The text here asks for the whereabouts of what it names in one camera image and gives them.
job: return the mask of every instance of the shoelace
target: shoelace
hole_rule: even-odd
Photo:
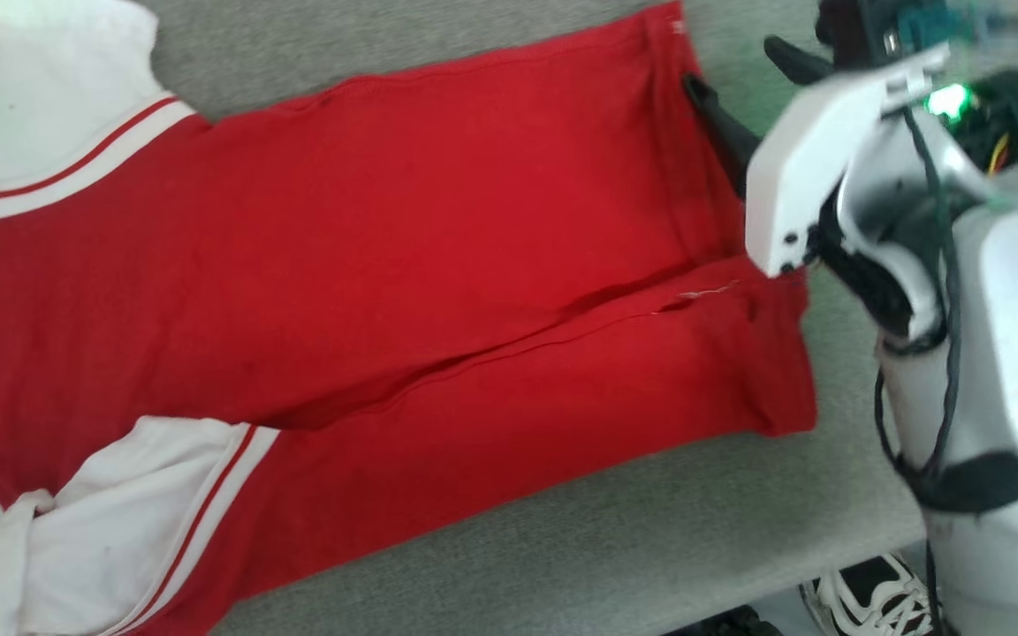
[[[920,583],[910,580],[905,584],[905,598],[894,605],[892,611],[874,621],[874,628],[884,629],[889,626],[888,636],[928,636],[934,632],[934,620],[929,616],[927,592]]]

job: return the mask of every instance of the screw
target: screw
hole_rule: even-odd
[[[886,32],[886,36],[882,39],[882,44],[886,47],[886,54],[890,57],[898,57],[898,53],[901,53],[901,37],[898,37],[898,32],[896,30],[890,30]]]

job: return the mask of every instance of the red stripe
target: red stripe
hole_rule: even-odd
[[[149,106],[149,108],[138,112],[132,119],[125,121],[124,124],[120,125],[120,128],[117,128],[113,130],[113,132],[109,133],[109,136],[105,137],[104,140],[101,141],[101,144],[98,144],[96,149],[90,151],[88,156],[80,158],[79,161],[70,165],[69,168],[61,170],[61,172],[54,174],[53,177],[46,178],[44,181],[39,181],[37,184],[25,185],[23,188],[16,188],[14,190],[0,191],[0,198],[16,197],[17,194],[29,194],[30,192],[46,188],[46,186],[56,184],[57,181],[61,181],[62,178],[68,177],[70,174],[77,172],[77,170],[84,168],[90,161],[96,160],[97,156],[100,156],[105,149],[108,149],[109,146],[113,144],[113,141],[116,141],[121,134],[128,132],[128,129],[132,128],[133,125],[138,124],[138,122],[147,119],[152,113],[157,112],[159,109],[164,108],[167,104],[172,104],[172,102],[175,101],[178,101],[178,97],[165,97],[163,100],[159,100],[156,104],[153,104]]]
[[[144,619],[145,615],[147,615],[147,613],[149,613],[149,611],[152,609],[152,605],[154,605],[155,602],[159,600],[159,596],[163,594],[165,587],[167,587],[167,583],[171,582],[171,577],[172,575],[175,574],[175,568],[178,568],[178,563],[180,563],[180,561],[183,559],[183,555],[186,553],[186,547],[190,545],[191,538],[192,536],[194,536],[194,531],[197,530],[199,523],[202,522],[203,516],[207,512],[207,507],[211,506],[211,501],[215,499],[215,495],[218,494],[218,488],[222,486],[223,480],[226,480],[226,475],[230,474],[230,471],[233,470],[234,465],[237,464],[238,460],[242,458],[242,454],[243,452],[245,452],[245,448],[247,446],[250,446],[250,440],[253,439],[253,433],[257,430],[258,430],[257,426],[250,426],[250,429],[245,431],[245,438],[242,439],[242,445],[239,446],[238,450],[234,452],[233,458],[231,458],[229,464],[226,464],[226,467],[223,469],[222,473],[218,475],[218,479],[215,479],[214,486],[211,487],[211,492],[207,494],[206,499],[203,500],[203,506],[199,507],[199,512],[197,514],[194,515],[194,520],[192,523],[190,523],[190,528],[187,528],[186,536],[184,536],[183,538],[183,543],[178,547],[178,553],[177,555],[175,555],[175,559],[172,561],[171,567],[167,568],[167,574],[165,574],[165,576],[163,577],[162,582],[159,583],[159,588],[157,588],[157,591],[152,596],[152,599],[149,600],[149,604],[144,605],[143,611],[140,611],[140,613],[136,615],[135,619],[130,620],[128,625],[134,625],[136,624],[136,621]],[[126,631],[128,631],[128,629],[129,628],[125,626],[124,629],[121,629],[121,631],[117,633],[125,633]]]

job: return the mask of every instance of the yellow wire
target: yellow wire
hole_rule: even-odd
[[[1001,169],[1001,156],[1008,152],[1008,144],[1011,143],[1011,133],[1005,132],[1005,136],[1001,137],[1001,140],[997,141],[997,149],[993,151],[993,160],[988,161],[988,176],[993,177],[994,174]]]

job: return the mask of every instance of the green led light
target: green led light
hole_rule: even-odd
[[[964,84],[953,83],[929,96],[925,101],[925,110],[936,116],[945,116],[951,121],[957,121],[972,102],[972,91],[966,89]]]

